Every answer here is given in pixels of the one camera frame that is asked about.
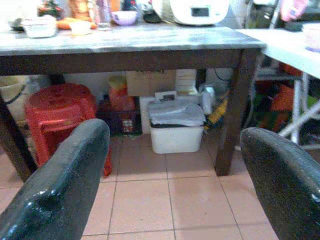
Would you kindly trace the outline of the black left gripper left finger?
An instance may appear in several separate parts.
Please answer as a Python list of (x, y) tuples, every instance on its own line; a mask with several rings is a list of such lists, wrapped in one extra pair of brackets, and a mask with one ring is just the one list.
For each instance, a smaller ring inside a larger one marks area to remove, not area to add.
[(3, 240), (79, 240), (98, 191), (110, 129), (82, 122), (24, 183), (0, 216)]

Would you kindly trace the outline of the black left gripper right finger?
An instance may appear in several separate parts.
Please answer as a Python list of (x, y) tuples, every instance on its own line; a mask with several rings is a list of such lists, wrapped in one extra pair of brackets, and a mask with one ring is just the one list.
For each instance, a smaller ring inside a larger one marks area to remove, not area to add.
[(320, 164), (291, 140), (250, 127), (240, 134), (243, 161), (278, 239), (320, 238)]

